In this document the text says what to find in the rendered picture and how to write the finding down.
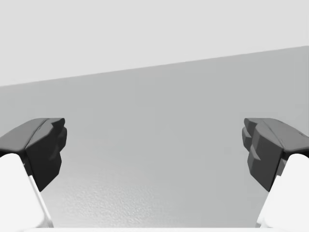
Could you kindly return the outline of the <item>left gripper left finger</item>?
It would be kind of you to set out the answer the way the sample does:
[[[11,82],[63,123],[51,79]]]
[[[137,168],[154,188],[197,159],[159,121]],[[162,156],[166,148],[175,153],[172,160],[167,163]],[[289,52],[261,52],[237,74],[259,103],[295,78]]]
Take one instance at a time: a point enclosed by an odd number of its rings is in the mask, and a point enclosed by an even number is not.
[[[59,174],[64,118],[36,118],[0,137],[0,228],[52,228],[41,192]]]

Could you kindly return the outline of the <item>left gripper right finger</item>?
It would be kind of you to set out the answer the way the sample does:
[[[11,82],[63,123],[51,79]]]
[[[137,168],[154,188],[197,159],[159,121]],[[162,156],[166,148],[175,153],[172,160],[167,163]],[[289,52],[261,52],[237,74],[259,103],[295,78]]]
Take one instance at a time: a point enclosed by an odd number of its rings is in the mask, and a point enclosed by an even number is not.
[[[309,136],[272,118],[245,118],[242,129],[251,176],[268,196],[262,228],[309,228]]]

